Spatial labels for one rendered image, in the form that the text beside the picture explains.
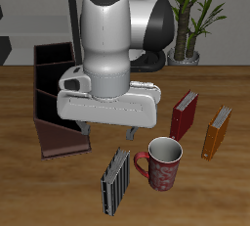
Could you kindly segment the red book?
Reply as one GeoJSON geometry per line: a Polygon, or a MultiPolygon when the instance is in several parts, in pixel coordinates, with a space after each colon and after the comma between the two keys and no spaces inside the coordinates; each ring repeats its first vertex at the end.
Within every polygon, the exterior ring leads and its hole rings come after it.
{"type": "Polygon", "coordinates": [[[193,124],[198,94],[188,91],[173,107],[170,137],[180,141],[193,124]]]}

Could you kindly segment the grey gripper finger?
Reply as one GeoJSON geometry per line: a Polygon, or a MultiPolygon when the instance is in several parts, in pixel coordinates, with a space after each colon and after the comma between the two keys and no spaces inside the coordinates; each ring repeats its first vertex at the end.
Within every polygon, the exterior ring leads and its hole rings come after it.
{"type": "Polygon", "coordinates": [[[133,141],[134,140],[134,135],[135,135],[137,130],[138,130],[137,126],[133,126],[132,128],[128,129],[127,132],[126,132],[126,139],[133,141]]]}
{"type": "Polygon", "coordinates": [[[90,134],[90,125],[87,124],[85,121],[78,121],[77,125],[80,127],[81,133],[83,135],[89,135],[90,134]]]}

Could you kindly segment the black striped book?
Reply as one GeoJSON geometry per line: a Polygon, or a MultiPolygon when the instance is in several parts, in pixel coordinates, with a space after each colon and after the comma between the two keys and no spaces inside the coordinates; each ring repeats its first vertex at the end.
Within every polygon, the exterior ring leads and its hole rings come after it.
{"type": "Polygon", "coordinates": [[[130,183],[130,153],[117,149],[101,178],[103,212],[115,214],[130,183]]]}

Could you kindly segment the red patterned mug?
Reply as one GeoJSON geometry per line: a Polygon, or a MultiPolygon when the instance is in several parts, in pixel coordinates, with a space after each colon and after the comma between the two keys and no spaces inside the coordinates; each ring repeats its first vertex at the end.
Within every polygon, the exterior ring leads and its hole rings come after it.
{"type": "Polygon", "coordinates": [[[146,152],[135,154],[134,165],[147,178],[152,189],[160,192],[168,191],[174,185],[182,155],[183,148],[176,140],[158,137],[148,144],[146,152]],[[140,158],[147,160],[148,170],[138,165],[140,158]]]}

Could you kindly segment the green pot plant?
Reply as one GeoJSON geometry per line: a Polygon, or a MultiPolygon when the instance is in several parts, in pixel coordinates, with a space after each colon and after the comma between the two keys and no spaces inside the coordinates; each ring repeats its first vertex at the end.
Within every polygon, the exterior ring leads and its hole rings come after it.
{"type": "Polygon", "coordinates": [[[172,10],[177,21],[176,45],[167,53],[168,66],[197,66],[200,55],[194,50],[196,38],[209,34],[206,28],[226,16],[220,16],[224,3],[208,13],[213,0],[175,0],[177,6],[172,10]]]}

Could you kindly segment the orange book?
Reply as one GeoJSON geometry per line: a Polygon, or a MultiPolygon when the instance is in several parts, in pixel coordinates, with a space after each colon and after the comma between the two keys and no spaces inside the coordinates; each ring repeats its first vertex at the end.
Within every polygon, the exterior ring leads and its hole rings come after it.
{"type": "Polygon", "coordinates": [[[231,116],[232,108],[221,105],[208,124],[201,157],[210,161],[222,144],[231,116]]]}

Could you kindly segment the dark brown desk caddy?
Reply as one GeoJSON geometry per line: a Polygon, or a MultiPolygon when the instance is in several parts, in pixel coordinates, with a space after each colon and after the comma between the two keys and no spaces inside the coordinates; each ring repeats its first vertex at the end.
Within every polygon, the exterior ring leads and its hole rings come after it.
{"type": "Polygon", "coordinates": [[[75,121],[61,119],[57,112],[58,82],[74,65],[70,42],[34,47],[33,120],[43,160],[91,152],[89,136],[82,134],[75,121]]]}

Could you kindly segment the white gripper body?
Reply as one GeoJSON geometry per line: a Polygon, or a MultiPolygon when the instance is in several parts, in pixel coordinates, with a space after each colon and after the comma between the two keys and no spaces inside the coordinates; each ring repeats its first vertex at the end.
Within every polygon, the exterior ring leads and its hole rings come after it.
{"type": "Polygon", "coordinates": [[[61,90],[57,109],[62,119],[152,128],[160,98],[161,90],[153,83],[132,81],[127,93],[109,100],[61,90]]]}

